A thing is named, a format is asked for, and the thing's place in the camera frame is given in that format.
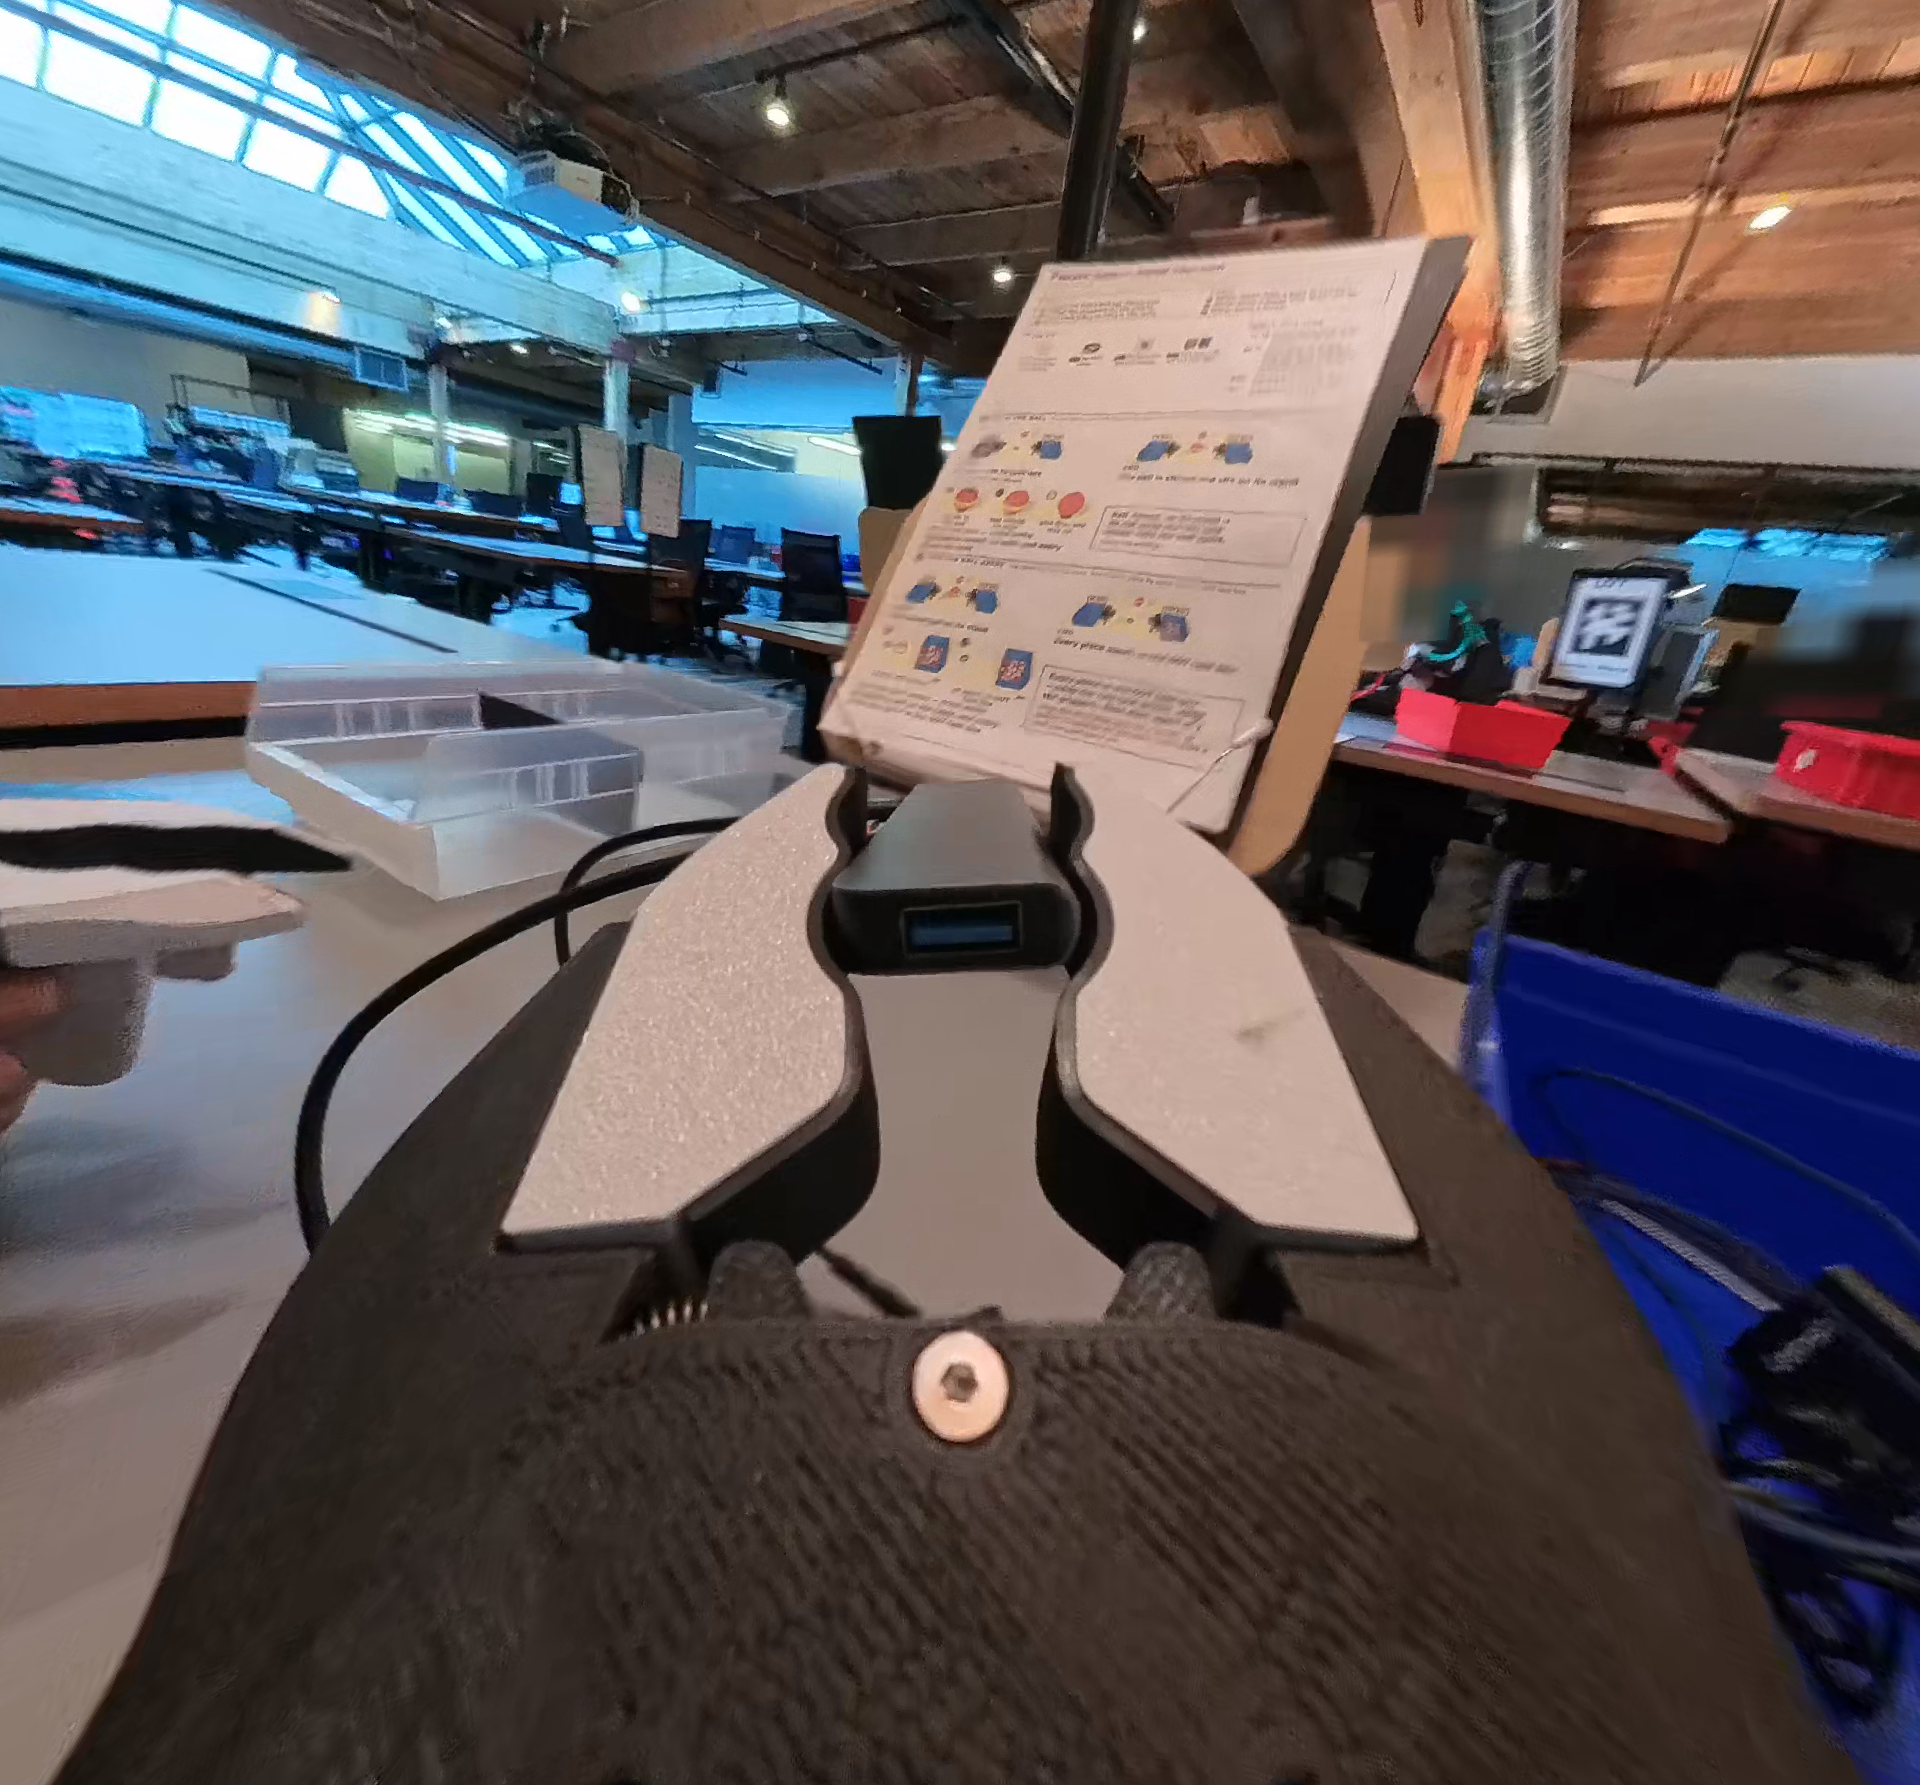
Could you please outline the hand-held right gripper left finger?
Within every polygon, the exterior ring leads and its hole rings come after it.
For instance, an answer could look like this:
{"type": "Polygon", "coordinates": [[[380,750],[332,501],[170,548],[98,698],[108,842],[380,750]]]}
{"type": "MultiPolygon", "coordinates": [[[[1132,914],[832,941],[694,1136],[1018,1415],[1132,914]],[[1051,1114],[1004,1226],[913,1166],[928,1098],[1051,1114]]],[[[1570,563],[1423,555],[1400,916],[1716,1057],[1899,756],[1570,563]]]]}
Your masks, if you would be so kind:
{"type": "Polygon", "coordinates": [[[514,1248],[828,1245],[878,1180],[860,1005],[828,953],[866,781],[822,766],[635,911],[501,1222],[514,1248]]]}

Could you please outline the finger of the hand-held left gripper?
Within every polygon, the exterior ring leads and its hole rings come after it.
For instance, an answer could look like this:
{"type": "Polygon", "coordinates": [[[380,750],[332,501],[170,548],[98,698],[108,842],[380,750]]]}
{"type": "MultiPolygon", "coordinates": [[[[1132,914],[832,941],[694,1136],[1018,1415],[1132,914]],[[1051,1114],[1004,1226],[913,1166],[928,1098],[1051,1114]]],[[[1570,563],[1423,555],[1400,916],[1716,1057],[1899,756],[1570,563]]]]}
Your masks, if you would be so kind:
{"type": "Polygon", "coordinates": [[[6,795],[2,865],[79,875],[338,875],[354,858],[247,812],[172,800],[6,795]]]}
{"type": "Polygon", "coordinates": [[[133,967],[211,984],[240,946],[294,935],[304,904],[222,872],[2,872],[2,961],[11,971],[133,967]]]}

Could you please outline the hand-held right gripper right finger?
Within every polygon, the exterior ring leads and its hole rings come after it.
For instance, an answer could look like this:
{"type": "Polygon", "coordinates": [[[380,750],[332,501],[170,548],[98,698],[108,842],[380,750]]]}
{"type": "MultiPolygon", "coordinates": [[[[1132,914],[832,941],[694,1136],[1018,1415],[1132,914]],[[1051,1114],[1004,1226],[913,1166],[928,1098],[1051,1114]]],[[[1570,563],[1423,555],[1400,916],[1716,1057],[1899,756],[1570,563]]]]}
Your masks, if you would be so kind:
{"type": "Polygon", "coordinates": [[[1061,768],[1053,825],[1091,904],[1053,1049],[1076,1127],[1257,1245],[1416,1245],[1293,932],[1257,885],[1106,773],[1061,768]]]}

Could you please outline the black cable bronze plugs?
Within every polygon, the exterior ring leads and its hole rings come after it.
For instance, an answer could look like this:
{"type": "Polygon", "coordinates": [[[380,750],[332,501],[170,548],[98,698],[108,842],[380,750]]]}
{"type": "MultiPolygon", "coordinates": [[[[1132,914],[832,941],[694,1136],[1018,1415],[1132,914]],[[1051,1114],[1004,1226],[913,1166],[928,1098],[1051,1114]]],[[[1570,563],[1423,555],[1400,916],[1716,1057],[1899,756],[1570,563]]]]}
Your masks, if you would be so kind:
{"type": "Polygon", "coordinates": [[[575,911],[659,883],[724,830],[725,823],[720,818],[697,818],[635,830],[601,842],[581,854],[546,896],[512,909],[476,932],[453,941],[442,953],[427,957],[419,967],[387,986],[350,1019],[322,1052],[305,1083],[296,1117],[292,1183],[304,1251],[316,1251],[331,1229],[332,1214],[324,1189],[324,1126],[336,1085],[360,1048],[424,991],[521,935],[548,927],[552,932],[554,963],[566,965],[571,957],[569,920],[575,911]]]}

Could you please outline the clear plastic box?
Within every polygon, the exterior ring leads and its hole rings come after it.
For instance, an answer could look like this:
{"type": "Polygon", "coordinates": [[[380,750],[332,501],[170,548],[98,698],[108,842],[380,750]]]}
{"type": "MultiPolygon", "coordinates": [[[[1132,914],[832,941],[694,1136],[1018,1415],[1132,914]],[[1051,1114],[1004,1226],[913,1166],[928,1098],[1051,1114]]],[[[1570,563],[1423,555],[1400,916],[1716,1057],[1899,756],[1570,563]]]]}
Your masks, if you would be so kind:
{"type": "Polygon", "coordinates": [[[308,830],[446,904],[554,878],[635,830],[754,810],[787,724],[715,680],[569,657],[268,669],[245,748],[308,830]]]}

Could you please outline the grey USB hub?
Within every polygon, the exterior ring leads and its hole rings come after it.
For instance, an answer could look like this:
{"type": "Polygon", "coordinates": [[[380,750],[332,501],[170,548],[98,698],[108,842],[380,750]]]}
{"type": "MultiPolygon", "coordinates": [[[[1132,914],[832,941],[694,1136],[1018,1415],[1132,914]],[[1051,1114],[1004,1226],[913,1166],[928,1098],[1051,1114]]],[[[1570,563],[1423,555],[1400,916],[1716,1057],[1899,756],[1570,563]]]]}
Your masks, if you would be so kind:
{"type": "Polygon", "coordinates": [[[1039,971],[1069,961],[1079,902],[1028,802],[999,781],[921,786],[828,888],[850,976],[1039,971]]]}

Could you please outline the blue plastic bin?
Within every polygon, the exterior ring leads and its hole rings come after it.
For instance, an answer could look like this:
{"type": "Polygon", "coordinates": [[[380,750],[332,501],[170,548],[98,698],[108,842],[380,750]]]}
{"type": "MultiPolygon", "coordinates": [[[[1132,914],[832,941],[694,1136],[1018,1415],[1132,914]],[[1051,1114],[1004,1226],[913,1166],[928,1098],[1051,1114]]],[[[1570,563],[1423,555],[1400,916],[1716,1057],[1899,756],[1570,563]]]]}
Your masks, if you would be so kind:
{"type": "Polygon", "coordinates": [[[1572,1199],[1691,1404],[1773,1624],[1863,1781],[1918,1779],[1916,1501],[1723,1458],[1727,1351],[1829,1268],[1918,1320],[1918,1061],[1515,935],[1502,880],[1459,1064],[1572,1199]]]}

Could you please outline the grey desk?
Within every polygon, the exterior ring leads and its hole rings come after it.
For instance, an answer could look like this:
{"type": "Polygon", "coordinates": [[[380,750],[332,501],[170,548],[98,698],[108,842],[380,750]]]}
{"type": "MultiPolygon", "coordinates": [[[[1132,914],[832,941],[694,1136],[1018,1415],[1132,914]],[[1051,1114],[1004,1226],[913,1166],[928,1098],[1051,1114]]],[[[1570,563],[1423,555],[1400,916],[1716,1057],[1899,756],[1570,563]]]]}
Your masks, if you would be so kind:
{"type": "MultiPolygon", "coordinates": [[[[127,1077],[41,1088],[2,1165],[2,1766],[58,1774],[124,1653],[252,1346],[299,1270],[292,1130],[376,991],[543,885],[432,904],[298,877],[298,935],[159,984],[127,1077]]],[[[1033,1184],[1057,973],[858,986],[886,1136],[841,1247],[923,1308],[1084,1315],[1111,1270],[1033,1184]]]]}

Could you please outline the person's left hand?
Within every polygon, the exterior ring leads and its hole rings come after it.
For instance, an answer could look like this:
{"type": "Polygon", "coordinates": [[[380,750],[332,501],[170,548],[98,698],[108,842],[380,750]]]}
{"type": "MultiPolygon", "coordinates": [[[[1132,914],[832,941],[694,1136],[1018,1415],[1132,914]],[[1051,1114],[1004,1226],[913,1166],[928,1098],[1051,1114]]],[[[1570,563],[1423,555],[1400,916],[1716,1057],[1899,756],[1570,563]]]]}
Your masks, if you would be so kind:
{"type": "Polygon", "coordinates": [[[47,971],[2,971],[2,1133],[8,1133],[28,1102],[38,1077],[21,1048],[62,1011],[62,979],[47,971]]]}

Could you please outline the red plastic bin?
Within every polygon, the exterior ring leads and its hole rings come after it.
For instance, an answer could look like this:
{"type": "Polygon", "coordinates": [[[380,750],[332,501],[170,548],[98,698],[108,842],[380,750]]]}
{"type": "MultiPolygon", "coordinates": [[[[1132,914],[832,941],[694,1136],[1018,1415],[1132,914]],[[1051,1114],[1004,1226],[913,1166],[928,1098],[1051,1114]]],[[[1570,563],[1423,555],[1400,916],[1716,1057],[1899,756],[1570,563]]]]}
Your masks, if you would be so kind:
{"type": "Polygon", "coordinates": [[[1851,812],[1918,821],[1916,739],[1788,720],[1776,776],[1783,788],[1851,812]]]}
{"type": "Polygon", "coordinates": [[[1548,768],[1570,719],[1515,700],[1470,701],[1403,688],[1394,710],[1396,740],[1444,760],[1533,776],[1548,768]]]}

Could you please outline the black white marker sign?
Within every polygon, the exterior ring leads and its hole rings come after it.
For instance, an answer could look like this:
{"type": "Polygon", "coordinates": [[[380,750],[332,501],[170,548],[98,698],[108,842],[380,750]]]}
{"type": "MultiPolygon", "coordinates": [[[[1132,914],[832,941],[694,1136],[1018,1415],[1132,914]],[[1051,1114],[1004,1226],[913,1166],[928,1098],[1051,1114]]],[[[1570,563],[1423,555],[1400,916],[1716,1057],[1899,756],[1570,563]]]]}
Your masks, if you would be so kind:
{"type": "Polygon", "coordinates": [[[1542,669],[1544,683],[1580,693],[1630,693],[1667,621],[1672,572],[1625,565],[1572,572],[1542,669]]]}

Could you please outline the black monitor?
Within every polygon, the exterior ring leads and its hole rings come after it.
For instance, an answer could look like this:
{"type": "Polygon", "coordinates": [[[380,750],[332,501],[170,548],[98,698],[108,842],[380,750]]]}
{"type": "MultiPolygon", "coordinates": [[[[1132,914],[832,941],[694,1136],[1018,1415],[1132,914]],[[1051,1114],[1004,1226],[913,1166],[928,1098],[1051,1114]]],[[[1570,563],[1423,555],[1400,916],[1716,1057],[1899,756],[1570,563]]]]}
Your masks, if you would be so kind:
{"type": "Polygon", "coordinates": [[[866,509],[915,511],[945,464],[938,414],[858,414],[850,420],[866,509]]]}

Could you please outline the white ceiling projector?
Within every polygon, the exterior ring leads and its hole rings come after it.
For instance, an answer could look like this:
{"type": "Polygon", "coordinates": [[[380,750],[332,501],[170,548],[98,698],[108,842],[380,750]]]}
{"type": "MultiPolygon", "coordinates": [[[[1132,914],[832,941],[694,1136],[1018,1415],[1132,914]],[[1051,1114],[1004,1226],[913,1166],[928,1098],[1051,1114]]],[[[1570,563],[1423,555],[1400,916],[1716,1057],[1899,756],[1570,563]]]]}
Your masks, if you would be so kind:
{"type": "Polygon", "coordinates": [[[603,166],[539,148],[514,155],[503,209],[579,240],[618,236],[635,224],[631,189],[603,166]]]}

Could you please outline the black pole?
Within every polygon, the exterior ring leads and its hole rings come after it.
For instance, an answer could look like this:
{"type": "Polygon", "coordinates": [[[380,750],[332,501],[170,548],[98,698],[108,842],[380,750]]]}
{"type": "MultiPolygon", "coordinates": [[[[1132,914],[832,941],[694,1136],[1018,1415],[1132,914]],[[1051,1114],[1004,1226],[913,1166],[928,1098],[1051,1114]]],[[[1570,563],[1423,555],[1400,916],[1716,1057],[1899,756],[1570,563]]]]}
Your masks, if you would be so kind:
{"type": "Polygon", "coordinates": [[[1115,192],[1153,232],[1171,219],[1123,129],[1141,15],[1143,0],[1091,0],[1055,244],[1059,261],[1095,255],[1115,192]]]}

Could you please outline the silver ventilation duct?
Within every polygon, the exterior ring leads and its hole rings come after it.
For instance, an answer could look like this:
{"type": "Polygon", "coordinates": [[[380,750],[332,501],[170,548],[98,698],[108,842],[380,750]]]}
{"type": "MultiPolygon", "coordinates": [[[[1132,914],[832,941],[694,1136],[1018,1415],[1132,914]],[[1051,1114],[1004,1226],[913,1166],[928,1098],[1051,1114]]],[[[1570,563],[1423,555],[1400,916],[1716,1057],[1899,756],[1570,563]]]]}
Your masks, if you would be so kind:
{"type": "Polygon", "coordinates": [[[1500,261],[1496,391],[1520,401],[1562,359],[1562,267],[1578,0],[1476,0],[1500,261]]]}

